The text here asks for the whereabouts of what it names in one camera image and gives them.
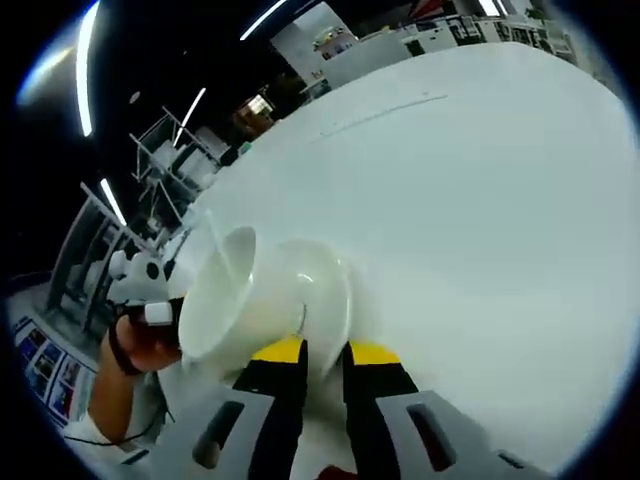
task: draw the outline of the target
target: black strap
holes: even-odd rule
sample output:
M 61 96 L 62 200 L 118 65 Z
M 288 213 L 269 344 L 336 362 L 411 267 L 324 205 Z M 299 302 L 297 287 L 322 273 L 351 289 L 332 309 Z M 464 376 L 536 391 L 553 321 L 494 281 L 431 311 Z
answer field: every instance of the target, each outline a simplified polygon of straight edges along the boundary
M 124 373 L 127 377 L 135 377 L 140 375 L 142 372 L 133 366 L 129 356 L 124 352 L 120 342 L 118 341 L 118 336 L 116 335 L 116 325 L 118 322 L 114 322 L 111 327 L 109 327 L 109 346 L 111 347 L 111 351 L 113 352 L 113 357 L 116 359 L 116 363 L 122 373 Z

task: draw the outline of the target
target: human hand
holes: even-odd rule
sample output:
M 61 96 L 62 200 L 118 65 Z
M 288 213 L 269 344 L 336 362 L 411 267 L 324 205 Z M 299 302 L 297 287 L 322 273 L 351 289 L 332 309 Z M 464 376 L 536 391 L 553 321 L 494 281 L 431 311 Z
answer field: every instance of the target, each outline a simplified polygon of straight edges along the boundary
M 181 352 L 177 346 L 169 346 L 163 339 L 167 337 L 167 328 L 151 327 L 143 322 L 131 322 L 124 315 L 117 320 L 116 336 L 122 350 L 129 360 L 141 372 L 155 372 L 180 360 Z M 103 348 L 109 347 L 108 340 Z

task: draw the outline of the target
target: gray gripper base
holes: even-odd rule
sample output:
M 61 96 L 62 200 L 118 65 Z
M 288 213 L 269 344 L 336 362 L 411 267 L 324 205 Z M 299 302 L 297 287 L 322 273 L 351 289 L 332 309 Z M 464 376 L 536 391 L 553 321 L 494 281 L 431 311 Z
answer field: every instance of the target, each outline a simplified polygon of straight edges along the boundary
M 258 436 L 273 404 L 273 397 L 219 386 L 198 404 L 168 425 L 149 453 L 153 480 L 215 480 L 249 477 Z M 227 402 L 243 406 L 229 433 L 215 468 L 209 470 L 193 457 L 194 447 Z
M 492 452 L 483 428 L 435 392 L 383 397 L 377 403 L 393 441 L 401 480 L 551 478 L 510 453 Z M 431 427 L 450 459 L 447 468 L 434 468 L 410 411 Z

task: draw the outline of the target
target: fluorescent light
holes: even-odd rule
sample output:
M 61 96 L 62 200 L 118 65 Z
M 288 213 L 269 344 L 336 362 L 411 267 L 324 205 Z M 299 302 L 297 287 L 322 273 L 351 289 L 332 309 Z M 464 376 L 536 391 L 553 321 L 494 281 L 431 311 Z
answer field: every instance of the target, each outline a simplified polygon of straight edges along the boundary
M 487 17 L 499 17 L 500 12 L 498 12 L 498 8 L 492 0 L 479 0 L 480 5 L 482 5 L 482 9 L 484 10 L 484 14 Z
M 502 0 L 496 0 L 496 3 L 498 4 L 498 7 L 502 11 L 502 14 L 506 17 L 508 13 L 507 13 L 507 9 L 504 7 L 504 3 L 502 3 Z
M 102 180 L 100 180 L 100 186 L 102 187 L 102 191 L 104 192 L 104 194 L 107 196 L 107 200 L 109 200 L 111 209 L 116 214 L 116 217 L 118 217 L 118 220 L 120 221 L 120 223 L 126 227 L 127 222 L 124 219 L 124 215 L 122 215 L 122 212 L 120 211 L 120 207 L 116 202 L 116 197 L 113 196 L 113 192 L 111 191 L 111 187 L 109 186 L 109 182 L 107 182 L 106 178 L 103 178 Z
M 78 48 L 76 50 L 76 89 L 78 91 L 78 109 L 80 110 L 80 123 L 85 137 L 91 135 L 91 115 L 89 114 L 89 92 L 87 87 L 87 62 L 89 59 L 89 45 L 91 44 L 91 31 L 98 13 L 100 2 L 94 3 L 85 13 L 80 24 L 78 35 Z
M 198 93 L 198 96 L 196 97 L 196 99 L 191 104 L 191 108 L 189 108 L 189 111 L 187 112 L 187 115 L 184 117 L 184 120 L 180 124 L 180 130 L 178 130 L 178 135 L 176 135 L 176 139 L 173 142 L 173 146 L 174 147 L 178 144 L 178 140 L 180 139 L 180 135 L 182 135 L 182 131 L 184 130 L 184 127 L 187 125 L 187 122 L 189 121 L 189 118 L 191 117 L 191 114 L 196 109 L 196 105 L 198 105 L 198 102 L 200 101 L 200 99 L 202 98 L 202 95 L 204 95 L 204 92 L 206 92 L 206 91 L 207 91 L 206 88 L 203 88 L 202 90 L 200 90 L 200 93 Z
M 271 15 L 273 12 L 279 9 L 286 1 L 287 0 L 278 0 L 275 4 L 271 6 L 269 10 L 267 10 L 262 15 L 260 15 L 258 20 L 253 22 L 253 24 L 249 28 L 247 28 L 247 31 L 242 34 L 242 36 L 240 37 L 240 41 L 242 42 L 243 40 L 246 40 L 249 37 L 249 35 L 251 35 L 253 31 L 256 28 L 258 28 L 262 24 L 262 22 L 264 22 L 267 19 L 269 15 Z

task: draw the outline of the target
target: white table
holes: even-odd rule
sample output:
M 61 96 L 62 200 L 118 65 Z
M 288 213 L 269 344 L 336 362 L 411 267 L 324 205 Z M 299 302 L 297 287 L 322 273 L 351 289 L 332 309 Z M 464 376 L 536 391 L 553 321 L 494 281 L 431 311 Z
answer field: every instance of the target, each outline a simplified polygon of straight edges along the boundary
M 356 273 L 352 335 L 395 350 L 496 448 L 558 471 L 634 363 L 639 166 L 606 88 L 539 50 L 474 45 L 295 112 L 197 204 L 222 235 L 252 225 L 266 243 L 332 245 Z M 177 288 L 210 248 L 192 237 Z M 175 408 L 207 378 L 172 375 Z M 303 450 L 326 440 L 314 432 Z

